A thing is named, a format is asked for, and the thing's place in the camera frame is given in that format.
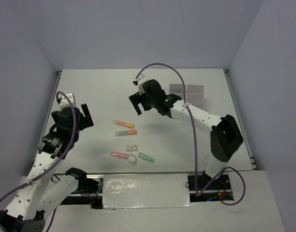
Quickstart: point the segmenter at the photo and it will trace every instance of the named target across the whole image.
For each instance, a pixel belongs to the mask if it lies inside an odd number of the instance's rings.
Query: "test tube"
[[[124,131],[117,131],[114,133],[115,136],[133,135],[133,134],[137,134],[137,130],[124,130]]]
[[[127,158],[127,153],[123,153],[123,152],[111,152],[110,153],[111,156],[113,157],[117,157],[117,158],[121,158],[121,159],[126,159]]]
[[[119,121],[119,120],[114,120],[113,123],[115,125],[119,125],[119,126],[122,126],[122,127],[127,127],[127,128],[131,128],[131,129],[134,128],[134,124],[129,123],[129,122],[123,122],[123,121]]]
[[[150,156],[148,156],[148,155],[146,155],[146,154],[144,154],[142,152],[140,152],[138,154],[138,157],[141,158],[141,159],[143,159],[143,160],[146,160],[146,161],[148,161],[150,163],[154,163],[154,158],[152,158],[152,157],[150,157]]]

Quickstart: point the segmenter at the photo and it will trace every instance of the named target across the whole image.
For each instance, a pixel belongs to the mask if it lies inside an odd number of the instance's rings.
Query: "ring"
[[[135,161],[129,161],[129,157],[134,157],[135,158]],[[128,154],[127,155],[127,161],[129,164],[136,164],[137,163],[137,157],[134,155],[134,154]]]

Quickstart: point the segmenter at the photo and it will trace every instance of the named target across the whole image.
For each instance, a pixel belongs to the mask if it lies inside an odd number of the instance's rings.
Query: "pink test tube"
[[[122,152],[111,152],[111,156],[121,158],[121,159],[126,159],[127,158],[127,153],[122,153]]]

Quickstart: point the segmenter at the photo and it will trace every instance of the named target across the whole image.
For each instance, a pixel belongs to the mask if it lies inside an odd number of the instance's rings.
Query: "cable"
[[[54,175],[51,177],[51,181],[52,181],[53,183],[56,183],[56,184],[58,183],[58,182],[56,182],[56,181],[53,180],[53,177],[55,177],[55,178],[58,179],[59,181],[61,180],[57,175],[54,174]]]
[[[183,78],[182,78],[182,76],[180,75],[180,73],[177,71],[177,70],[175,70],[172,66],[170,66],[170,65],[167,65],[167,64],[163,64],[163,63],[152,63],[152,64],[148,64],[148,65],[146,65],[145,67],[143,67],[140,71],[139,71],[139,73],[137,74],[137,76],[135,77],[135,79],[137,79],[139,76],[140,76],[140,74],[145,70],[145,69],[147,69],[147,68],[149,68],[149,67],[151,67],[151,66],[153,66],[153,65],[161,65],[161,66],[165,66],[165,67],[167,67],[167,68],[169,68],[169,69],[171,69],[171,70],[173,70],[178,76],[179,76],[179,78],[181,79],[181,82],[182,82],[182,86],[183,86],[183,101],[184,101],[184,103],[186,103],[186,91],[185,91],[185,83],[184,83],[184,80],[183,80]],[[237,174],[238,174],[238,176],[241,178],[241,180],[242,180],[242,184],[243,184],[243,193],[242,193],[242,196],[241,196],[241,198],[238,200],[238,201],[236,201],[236,202],[234,202],[234,203],[225,203],[225,202],[223,202],[222,201],[222,198],[225,196],[225,195],[228,195],[229,193],[224,193],[224,194],[222,194],[221,195],[221,197],[220,197],[220,201],[221,201],[221,203],[223,203],[223,204],[225,204],[225,205],[236,205],[236,204],[238,204],[238,203],[240,203],[241,201],[242,201],[242,199],[243,199],[243,197],[244,197],[244,195],[245,195],[245,182],[244,182],[244,179],[243,179],[243,177],[241,176],[241,174],[236,170],[236,169],[234,169],[234,168],[232,168],[232,167],[225,167],[225,168],[223,168],[218,174],[216,174],[207,184],[206,184],[206,186],[200,191],[200,192],[198,192],[198,153],[197,153],[197,136],[196,136],[196,127],[195,127],[195,122],[194,122],[194,118],[193,118],[193,115],[192,115],[192,112],[191,112],[191,110],[188,108],[188,106],[186,106],[186,108],[187,108],[187,111],[188,111],[188,113],[189,113],[189,115],[190,115],[190,118],[191,118],[191,123],[192,123],[192,128],[193,128],[193,137],[194,137],[194,154],[195,154],[195,173],[194,173],[194,175],[195,175],[195,193],[196,193],[196,196],[200,196],[207,188],[208,188],[208,186],[219,176],[219,175],[221,175],[221,174],[223,174],[223,172],[227,169],[227,168],[229,168],[229,169],[232,169],[233,171],[235,171]]]
[[[100,196],[94,191],[94,189],[92,189],[91,185],[89,185],[89,187],[94,192],[94,194],[96,195],[97,199],[100,199]]]
[[[137,79],[140,74],[147,68],[149,68],[150,66],[153,66],[153,65],[161,65],[161,66],[165,66],[171,70],[173,70],[180,78],[181,82],[182,82],[182,86],[183,86],[183,101],[184,103],[186,103],[186,90],[185,90],[185,83],[184,83],[184,80],[182,78],[182,76],[180,75],[180,73],[175,70],[172,66],[170,65],[167,65],[167,64],[163,64],[163,63],[152,63],[152,64],[148,64],[147,66],[143,67],[143,69],[141,69],[139,71],[139,73],[137,74],[137,76],[135,77],[135,79]],[[191,123],[192,123],[192,128],[193,128],[193,137],[194,137],[194,154],[195,154],[195,192],[196,192],[196,195],[198,195],[198,153],[197,153],[197,135],[196,135],[196,127],[195,127],[195,122],[194,122],[194,118],[193,118],[193,115],[192,115],[192,112],[191,110],[188,108],[188,106],[186,106],[186,109],[190,115],[190,118],[191,118]]]
[[[89,186],[88,186],[88,190],[87,190],[87,195],[88,195],[88,203],[91,204],[90,203],[90,198],[89,198]]]
[[[51,227],[51,225],[52,225],[52,223],[53,223],[53,220],[55,219],[56,209],[57,209],[57,208],[55,208],[54,211],[53,211],[53,214],[52,214],[52,217],[51,217],[51,220],[50,220],[50,223],[49,223],[49,226],[48,226],[46,232],[49,232],[50,227]]]
[[[65,97],[65,99],[70,104],[70,108],[71,108],[71,112],[72,112],[72,119],[73,119],[73,128],[75,128],[75,129],[72,130],[70,142],[69,142],[67,148],[65,149],[65,151],[63,152],[63,154],[59,157],[59,159],[53,165],[51,165],[50,168],[48,168],[45,172],[43,172],[43,173],[39,174],[38,176],[34,177],[33,179],[31,179],[31,181],[37,181],[38,179],[40,179],[41,177],[43,177],[44,175],[46,175],[48,172],[50,172],[53,168],[55,168],[61,162],[61,160],[63,160],[65,158],[65,156],[67,155],[67,153],[69,152],[69,150],[71,149],[71,147],[73,146],[74,141],[75,141],[75,134],[76,134],[76,128],[77,128],[75,108],[72,105],[72,103],[69,100],[69,98],[66,96],[66,94],[63,93],[63,92],[61,92],[61,91],[58,91],[56,93],[56,100],[57,100],[57,102],[59,101],[59,99],[58,99],[59,94],[61,94],[63,97]],[[13,190],[9,191],[8,193],[6,193],[4,196],[2,196],[0,198],[0,203],[2,201],[4,201],[5,198],[7,198],[11,194],[13,194],[14,192],[16,192],[16,191],[18,191],[18,190],[20,190],[22,188],[25,188],[26,186],[28,186],[28,184],[27,183],[24,183],[24,184],[22,184],[22,185],[20,185],[20,186],[18,186],[16,188],[14,188]]]

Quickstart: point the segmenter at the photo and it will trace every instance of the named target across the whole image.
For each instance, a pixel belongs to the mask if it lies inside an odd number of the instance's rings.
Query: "clear plastic tape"
[[[190,206],[186,174],[106,175],[104,209],[180,208]]]

